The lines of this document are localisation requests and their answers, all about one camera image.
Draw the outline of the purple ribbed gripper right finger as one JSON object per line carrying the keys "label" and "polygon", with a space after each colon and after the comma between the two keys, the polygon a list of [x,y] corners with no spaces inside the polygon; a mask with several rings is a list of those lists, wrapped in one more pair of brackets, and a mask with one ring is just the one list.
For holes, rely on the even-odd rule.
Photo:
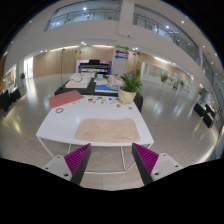
{"label": "purple ribbed gripper right finger", "polygon": [[145,185],[182,169],[168,154],[157,154],[137,143],[132,144],[132,154]]}

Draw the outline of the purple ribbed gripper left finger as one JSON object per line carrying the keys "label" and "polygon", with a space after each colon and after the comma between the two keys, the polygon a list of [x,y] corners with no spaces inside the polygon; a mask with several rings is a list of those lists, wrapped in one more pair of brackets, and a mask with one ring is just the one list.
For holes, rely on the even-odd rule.
{"label": "purple ribbed gripper left finger", "polygon": [[43,167],[43,170],[79,185],[91,153],[91,144],[86,144],[66,156],[56,155]]}

